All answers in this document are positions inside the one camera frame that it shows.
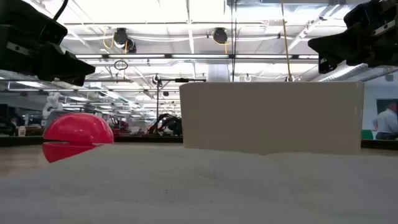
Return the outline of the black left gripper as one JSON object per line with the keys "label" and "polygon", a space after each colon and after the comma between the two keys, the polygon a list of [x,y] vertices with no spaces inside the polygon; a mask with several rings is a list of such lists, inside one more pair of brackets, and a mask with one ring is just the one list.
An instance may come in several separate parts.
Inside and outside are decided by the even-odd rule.
{"label": "black left gripper", "polygon": [[95,67],[56,44],[39,41],[13,26],[0,24],[0,70],[37,76],[42,80],[58,78],[83,86]]}

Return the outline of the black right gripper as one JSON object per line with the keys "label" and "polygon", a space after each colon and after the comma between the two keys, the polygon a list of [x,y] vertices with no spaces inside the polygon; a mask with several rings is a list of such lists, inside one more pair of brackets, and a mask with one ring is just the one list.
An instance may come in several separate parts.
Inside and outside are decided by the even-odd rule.
{"label": "black right gripper", "polygon": [[[390,65],[398,67],[398,0],[379,0],[377,19],[367,27],[355,24],[351,28],[358,36],[361,63],[369,67]],[[351,45],[351,28],[344,32],[313,38],[308,46],[318,53],[318,72],[329,73],[348,59]]]}

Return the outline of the red plastic toy produce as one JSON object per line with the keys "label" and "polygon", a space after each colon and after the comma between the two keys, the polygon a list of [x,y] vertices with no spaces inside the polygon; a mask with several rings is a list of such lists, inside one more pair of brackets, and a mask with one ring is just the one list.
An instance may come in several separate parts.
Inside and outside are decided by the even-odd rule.
{"label": "red plastic toy produce", "polygon": [[114,143],[109,124],[89,113],[67,113],[52,121],[44,131],[42,152],[49,163],[57,162],[98,146]]}

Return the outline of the white plastic container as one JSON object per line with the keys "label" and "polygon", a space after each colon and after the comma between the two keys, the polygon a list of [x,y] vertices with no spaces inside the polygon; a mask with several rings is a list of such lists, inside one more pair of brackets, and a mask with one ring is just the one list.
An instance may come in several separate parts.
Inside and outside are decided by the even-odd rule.
{"label": "white plastic container", "polygon": [[357,154],[361,82],[204,82],[180,87],[187,148]]}

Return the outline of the gray cart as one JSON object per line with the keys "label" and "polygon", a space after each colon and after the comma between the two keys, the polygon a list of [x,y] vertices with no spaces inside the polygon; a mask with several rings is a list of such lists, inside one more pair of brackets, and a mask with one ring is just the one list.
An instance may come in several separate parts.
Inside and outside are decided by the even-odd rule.
{"label": "gray cart", "polygon": [[53,110],[50,112],[47,121],[53,121],[57,119],[59,116],[63,116],[65,114],[70,113],[70,111],[64,111],[64,110]]}

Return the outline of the red machine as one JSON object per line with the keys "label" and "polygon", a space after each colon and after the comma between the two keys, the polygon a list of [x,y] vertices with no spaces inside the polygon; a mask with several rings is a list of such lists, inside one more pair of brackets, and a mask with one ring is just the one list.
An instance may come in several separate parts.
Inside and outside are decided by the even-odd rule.
{"label": "red machine", "polygon": [[122,121],[117,117],[111,117],[109,121],[109,126],[115,137],[130,135],[129,125],[127,122]]}

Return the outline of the black boom stand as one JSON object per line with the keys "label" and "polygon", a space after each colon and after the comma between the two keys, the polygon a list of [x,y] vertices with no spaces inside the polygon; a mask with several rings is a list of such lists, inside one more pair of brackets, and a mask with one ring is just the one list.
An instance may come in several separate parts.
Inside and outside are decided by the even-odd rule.
{"label": "black boom stand", "polygon": [[170,82],[175,83],[189,83],[189,82],[206,82],[205,79],[197,78],[160,78],[158,74],[153,77],[153,81],[156,82],[156,117],[159,117],[159,93],[160,93],[160,83],[165,81],[166,84],[162,85],[165,87]]}

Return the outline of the person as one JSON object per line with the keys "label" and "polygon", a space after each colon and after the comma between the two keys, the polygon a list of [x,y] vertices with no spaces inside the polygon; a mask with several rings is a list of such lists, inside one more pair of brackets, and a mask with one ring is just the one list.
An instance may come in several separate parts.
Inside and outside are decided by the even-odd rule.
{"label": "person", "polygon": [[398,105],[396,102],[388,104],[387,108],[373,119],[377,140],[398,139]]}

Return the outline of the white mesh cloth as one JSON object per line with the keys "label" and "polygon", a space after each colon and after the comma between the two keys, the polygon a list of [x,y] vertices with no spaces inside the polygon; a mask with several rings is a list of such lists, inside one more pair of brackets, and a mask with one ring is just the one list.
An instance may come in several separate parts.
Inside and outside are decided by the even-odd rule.
{"label": "white mesh cloth", "polygon": [[0,224],[398,224],[398,156],[101,146],[0,178]]}

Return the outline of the black table side rail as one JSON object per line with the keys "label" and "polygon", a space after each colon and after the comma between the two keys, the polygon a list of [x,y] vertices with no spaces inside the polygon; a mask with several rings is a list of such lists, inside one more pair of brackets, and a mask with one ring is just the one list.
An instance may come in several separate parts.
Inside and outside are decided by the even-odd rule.
{"label": "black table side rail", "polygon": [[[129,137],[120,136],[116,137],[115,142],[139,142],[139,143],[183,143],[182,137]],[[0,136],[0,147],[14,147],[14,146],[30,146],[38,145],[47,142],[41,136],[27,136],[27,137],[17,137],[17,136]],[[390,150],[398,151],[398,141],[388,141],[388,140],[368,140],[363,139],[361,141],[361,147],[366,149],[380,149],[380,150]]]}

